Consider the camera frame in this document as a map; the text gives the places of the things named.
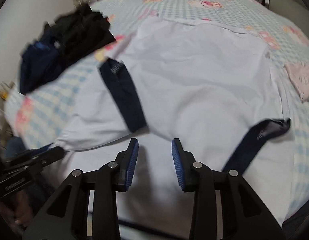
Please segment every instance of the pile of clothes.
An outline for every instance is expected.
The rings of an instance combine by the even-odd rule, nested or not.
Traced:
[[[22,55],[20,93],[27,94],[51,82],[69,66],[93,51],[115,41],[110,23],[88,4],[74,13],[46,23],[38,41]]]

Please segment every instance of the white wall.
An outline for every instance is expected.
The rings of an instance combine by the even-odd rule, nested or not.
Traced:
[[[0,82],[16,77],[20,52],[40,35],[43,22],[73,9],[72,0],[7,0],[0,10]]]

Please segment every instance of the metal screw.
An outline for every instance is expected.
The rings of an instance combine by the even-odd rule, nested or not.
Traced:
[[[238,172],[237,172],[236,170],[230,170],[230,171],[229,171],[229,174],[230,174],[231,176],[233,176],[233,177],[238,176]]]
[[[108,166],[109,168],[115,168],[118,166],[118,164],[116,162],[109,162]]]
[[[74,171],[72,172],[72,176],[74,176],[74,177],[78,177],[80,174],[81,174],[81,171],[80,171],[80,170],[74,170]]]
[[[194,166],[196,169],[197,169],[197,168],[201,168],[201,167],[202,167],[202,163],[200,163],[200,162],[194,162],[194,163],[192,163],[192,166]]]

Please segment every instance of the pink cloth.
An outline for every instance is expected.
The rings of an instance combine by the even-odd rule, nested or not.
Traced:
[[[299,93],[302,102],[309,101],[309,64],[300,62],[285,65],[291,83]]]

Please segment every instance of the blue and white checkered bedsheet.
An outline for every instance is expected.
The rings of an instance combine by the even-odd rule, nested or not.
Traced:
[[[309,41],[299,28],[254,0],[100,0],[91,7],[109,17],[111,32],[117,39],[134,31],[148,15],[214,20],[258,33],[268,43],[271,59],[278,68],[288,62],[309,62]],[[11,125],[29,148],[42,147],[58,137],[73,111],[80,86],[99,64],[91,54],[56,81],[27,95]],[[301,103],[288,77],[286,81],[295,98],[289,110],[297,145],[291,215],[309,199],[309,102]]]

